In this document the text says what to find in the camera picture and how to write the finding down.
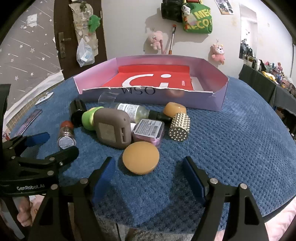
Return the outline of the person's left hand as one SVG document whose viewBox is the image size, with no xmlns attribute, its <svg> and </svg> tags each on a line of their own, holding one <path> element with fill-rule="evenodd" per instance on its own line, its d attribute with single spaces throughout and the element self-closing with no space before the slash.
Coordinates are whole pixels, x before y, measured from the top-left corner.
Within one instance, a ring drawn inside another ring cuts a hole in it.
<svg viewBox="0 0 296 241">
<path fill-rule="evenodd" d="M 43 199 L 42 195 L 20 197 L 17 219 L 23 227 L 32 226 Z"/>
</svg>

